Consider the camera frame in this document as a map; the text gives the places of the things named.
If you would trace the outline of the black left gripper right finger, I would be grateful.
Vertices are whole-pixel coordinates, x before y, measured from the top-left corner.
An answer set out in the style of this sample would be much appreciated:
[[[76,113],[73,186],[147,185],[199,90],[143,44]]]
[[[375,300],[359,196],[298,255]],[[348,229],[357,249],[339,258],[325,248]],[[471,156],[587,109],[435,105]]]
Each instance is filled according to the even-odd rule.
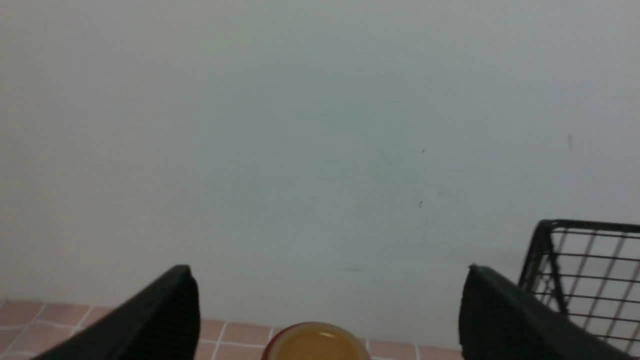
[[[465,360],[629,360],[488,266],[471,265],[458,337]]]

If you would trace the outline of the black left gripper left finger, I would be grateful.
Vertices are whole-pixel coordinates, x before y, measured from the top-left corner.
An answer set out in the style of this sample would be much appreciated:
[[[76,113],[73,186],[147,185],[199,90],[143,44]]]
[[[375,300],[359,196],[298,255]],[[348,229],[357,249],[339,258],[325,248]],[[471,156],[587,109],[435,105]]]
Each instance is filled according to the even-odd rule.
[[[198,283],[179,264],[38,359],[193,360],[200,333]]]

